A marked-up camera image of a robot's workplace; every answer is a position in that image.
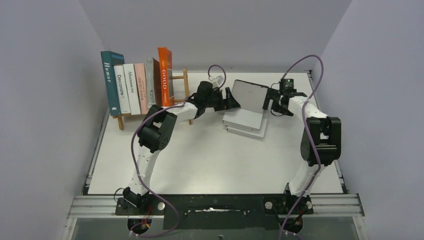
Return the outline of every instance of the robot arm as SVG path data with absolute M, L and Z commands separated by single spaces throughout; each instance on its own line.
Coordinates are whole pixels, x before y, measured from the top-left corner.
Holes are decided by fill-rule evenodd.
M 296 116 L 303 122 L 302 107 L 307 97 L 304 93 L 294 89 L 293 79 L 282 79 L 279 90 L 270 88 L 267 99 L 273 100 L 271 110 L 283 115 Z M 339 159 L 342 153 L 342 122 L 340 119 L 328 116 L 313 104 L 307 104 L 304 112 L 313 143 L 318 151 L 321 169 L 316 173 L 318 170 L 317 159 L 306 130 L 304 130 L 300 144 L 300 154 L 304 161 L 300 164 L 294 178 L 288 183 L 288 191 L 297 197 L 309 185 L 304 194 L 308 196 L 317 177 L 334 160 Z
M 168 145 L 177 122 L 196 119 L 205 112 L 206 108 L 221 111 L 240 107 L 228 87 L 225 88 L 225 92 L 226 98 L 223 99 L 222 91 L 218 87 L 214 87 L 213 82 L 202 81 L 197 92 L 190 96 L 184 104 L 180 104 L 181 107 L 175 107 L 155 115 L 139 130 L 137 133 L 139 137 L 137 165 L 140 177 L 147 187 L 150 187 L 158 155 Z M 152 106 L 145 119 L 162 109 L 158 105 Z M 138 174 L 134 171 L 128 187 L 123 191 L 124 199 L 133 206 L 139 207 L 141 196 L 147 193 L 148 190 L 140 184 Z
M 198 108 L 194 104 L 187 102 L 183 107 L 172 108 L 167 112 L 175 116 L 175 122 L 173 123 L 178 123 L 196 118 Z M 171 136 L 165 137 L 161 144 L 168 144 L 170 138 Z M 155 167 L 156 159 L 158 158 L 160 152 L 161 149 L 157 149 L 154 152 L 151 152 L 150 148 L 145 145 L 141 145 L 138 148 L 137 165 L 138 169 L 140 170 L 140 177 L 148 187 L 150 187 L 150 179 L 152 177 L 153 168 Z M 135 194 L 140 194 L 141 196 L 148 192 L 148 190 L 140 184 L 136 171 L 134 171 L 128 187 Z

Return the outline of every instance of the metal bolt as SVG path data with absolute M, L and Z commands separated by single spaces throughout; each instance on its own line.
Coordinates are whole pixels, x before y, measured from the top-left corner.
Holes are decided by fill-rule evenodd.
M 307 209 L 312 209 L 312 202 L 307 201 L 306 202 L 306 207 L 307 207 Z
M 165 209 L 165 203 L 163 203 L 163 202 L 159 202 L 159 203 L 157 204 L 157 209 L 158 209 L 159 211 L 164 210 L 164 209 Z
M 273 209 L 273 203 L 270 201 L 265 202 L 265 208 L 268 210 Z

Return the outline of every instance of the black joint housing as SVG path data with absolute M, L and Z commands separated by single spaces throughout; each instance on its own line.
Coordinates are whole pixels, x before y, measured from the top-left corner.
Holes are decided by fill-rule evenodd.
M 205 113 L 206 108 L 213 108 L 215 112 L 240 108 L 240 104 L 234 99 L 229 87 L 225 88 L 225 95 L 226 98 L 223 99 L 222 91 L 218 87 L 213 87 L 209 81 L 201 81 L 197 92 L 187 99 L 187 102 L 196 106 L 195 118 Z
M 307 95 L 303 92 L 298 92 L 295 89 L 295 80 L 292 78 L 282 78 L 279 82 L 279 90 L 268 88 L 266 93 L 265 102 L 263 109 L 267 109 L 270 100 L 272 100 L 271 110 L 280 113 L 282 115 L 293 116 L 293 113 L 289 111 L 290 98 Z
M 285 210 L 288 212 L 293 207 L 293 205 L 296 203 L 296 201 L 298 200 L 298 197 L 296 195 L 292 195 L 292 193 L 290 192 L 290 187 L 289 187 L 288 183 L 285 185 L 284 193 L 287 195 L 287 199 L 285 201 L 284 207 L 285 207 Z M 308 215 L 313 214 L 314 209 L 313 208 L 308 209 L 307 202 L 311 202 L 311 197 L 309 195 L 304 195 L 300 199 L 299 203 L 297 204 L 296 209 L 298 211 L 302 210 L 302 212 L 307 211 Z
M 137 209 L 141 210 L 143 206 L 146 205 L 146 197 L 141 196 L 139 193 L 135 194 L 134 192 L 131 191 L 130 187 L 126 187 L 122 191 L 122 195 L 126 202 L 131 203 Z
M 151 106 L 144 119 L 149 118 L 162 109 L 162 107 L 156 104 Z M 163 111 L 155 115 L 153 118 L 147 121 L 137 133 L 140 147 L 147 147 L 150 149 L 151 153 L 154 153 L 157 150 L 163 150 L 171 139 L 176 122 L 177 116 L 173 113 Z M 160 123 L 161 125 L 160 127 L 157 127 L 154 125 L 154 123 Z
M 342 154 L 342 121 L 340 118 L 329 116 L 326 118 L 308 117 L 306 123 L 321 164 L 328 166 L 334 160 L 339 159 Z M 328 139 L 321 139 L 321 133 L 328 136 Z M 306 129 L 303 131 L 300 154 L 303 160 L 307 161 L 308 166 L 312 167 L 318 164 Z

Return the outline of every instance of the black mounting plate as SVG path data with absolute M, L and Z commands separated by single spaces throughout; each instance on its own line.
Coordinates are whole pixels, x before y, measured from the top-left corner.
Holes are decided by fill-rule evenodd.
M 166 206 L 158 210 L 161 202 L 157 197 L 146 194 L 146 203 L 151 205 L 152 216 L 164 216 L 163 229 L 172 228 L 177 222 L 174 211 Z M 280 224 L 277 214 L 287 214 L 289 194 L 161 194 L 161 197 L 172 203 L 179 212 L 180 223 L 177 229 L 245 229 L 264 228 L 277 230 Z M 265 208 L 266 202 L 274 203 L 275 208 Z M 128 203 L 123 197 L 118 199 L 115 214 L 118 216 L 147 215 L 147 207 L 143 210 Z M 296 209 L 293 217 L 300 214 Z

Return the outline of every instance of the white wall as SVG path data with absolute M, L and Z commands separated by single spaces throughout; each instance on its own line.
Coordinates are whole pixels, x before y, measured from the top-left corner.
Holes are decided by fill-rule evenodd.
M 324 51 L 352 0 L 79 1 L 105 49 L 128 62 L 144 62 L 166 46 L 174 69 L 220 64 L 237 72 L 283 72 Z
M 424 1 L 353 0 L 322 54 L 318 100 L 342 119 L 340 165 L 371 240 L 424 238 L 423 45 Z
M 1 239 L 62 233 L 106 109 L 102 50 L 77 0 L 1 1 Z

